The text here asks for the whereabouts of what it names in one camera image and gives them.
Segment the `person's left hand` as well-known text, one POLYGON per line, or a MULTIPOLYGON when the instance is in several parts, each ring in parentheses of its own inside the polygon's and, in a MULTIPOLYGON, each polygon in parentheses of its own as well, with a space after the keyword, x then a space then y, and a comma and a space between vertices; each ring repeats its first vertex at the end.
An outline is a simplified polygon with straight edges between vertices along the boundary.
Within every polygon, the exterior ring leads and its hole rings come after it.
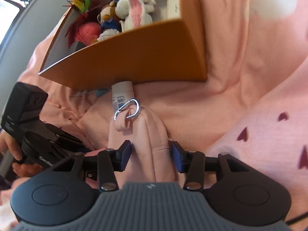
MULTIPOLYGON (((11 137, 7 132, 4 130, 1 131, 1 153, 5 153, 7 150, 13 155, 13 157, 21 161, 23 156, 21 153, 21 148, 17 141, 11 137)), ((36 174, 43 171, 43 168, 39 164, 12 164, 13 171, 19 177, 32 177, 36 174)))

